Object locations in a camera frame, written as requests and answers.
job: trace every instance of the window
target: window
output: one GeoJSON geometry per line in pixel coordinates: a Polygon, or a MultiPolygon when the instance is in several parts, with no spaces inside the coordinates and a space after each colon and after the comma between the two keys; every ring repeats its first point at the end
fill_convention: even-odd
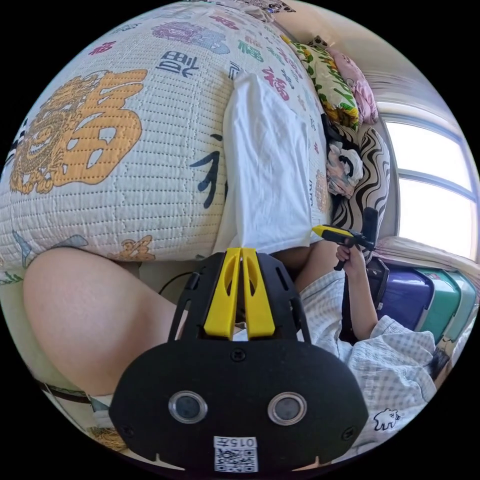
{"type": "Polygon", "coordinates": [[[475,260],[478,193],[454,135],[383,115],[399,176],[399,236],[475,260]]]}

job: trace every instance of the screw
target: screw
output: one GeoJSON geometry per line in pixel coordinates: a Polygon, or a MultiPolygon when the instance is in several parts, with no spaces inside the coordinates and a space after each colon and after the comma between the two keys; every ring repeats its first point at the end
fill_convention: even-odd
{"type": "Polygon", "coordinates": [[[349,426],[342,434],[341,439],[344,442],[348,442],[355,434],[357,429],[354,426],[349,426]]]}
{"type": "Polygon", "coordinates": [[[134,436],[134,430],[131,426],[125,425],[121,427],[121,431],[126,437],[132,438],[134,436]]]}
{"type": "Polygon", "coordinates": [[[247,355],[245,354],[245,352],[244,352],[241,348],[236,348],[236,349],[230,354],[230,358],[231,358],[234,362],[243,362],[246,357],[247,357],[247,355]]]}

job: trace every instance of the wall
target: wall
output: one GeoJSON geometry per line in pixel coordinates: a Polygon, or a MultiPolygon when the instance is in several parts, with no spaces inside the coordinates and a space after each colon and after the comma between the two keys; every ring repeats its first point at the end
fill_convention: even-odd
{"type": "MultiPolygon", "coordinates": [[[[440,116],[443,119],[441,126],[463,137],[455,117],[432,84],[388,42],[333,11],[297,0],[286,2],[295,13],[276,13],[275,21],[301,43],[308,43],[320,35],[331,47],[352,58],[370,83],[375,99],[385,109],[392,110],[395,103],[400,109],[401,104],[415,106],[418,109],[415,115],[430,120],[440,116]]],[[[375,129],[390,144],[387,130],[381,121],[375,125],[375,129]]],[[[400,192],[393,158],[390,174],[390,190],[379,231],[380,238],[394,236],[399,232],[400,192]]]]}

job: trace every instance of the bright window light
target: bright window light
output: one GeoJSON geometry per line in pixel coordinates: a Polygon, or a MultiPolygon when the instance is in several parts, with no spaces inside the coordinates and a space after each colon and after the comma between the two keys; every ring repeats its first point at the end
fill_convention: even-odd
{"type": "Polygon", "coordinates": [[[435,175],[472,191],[465,157],[456,142],[426,128],[385,123],[399,169],[435,175]]]}
{"type": "Polygon", "coordinates": [[[400,178],[399,183],[399,236],[475,259],[472,251],[478,217],[475,203],[429,183],[404,178],[400,178]]]}

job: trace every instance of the plaid pajamas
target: plaid pajamas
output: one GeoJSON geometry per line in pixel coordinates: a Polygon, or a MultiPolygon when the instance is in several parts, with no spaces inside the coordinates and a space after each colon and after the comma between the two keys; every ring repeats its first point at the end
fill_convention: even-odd
{"type": "Polygon", "coordinates": [[[436,345],[430,332],[414,332],[383,316],[370,338],[339,339],[345,273],[332,271],[300,294],[313,344],[346,363],[363,393],[369,417],[352,448],[335,462],[382,444],[407,425],[436,393],[428,370],[436,345]]]}

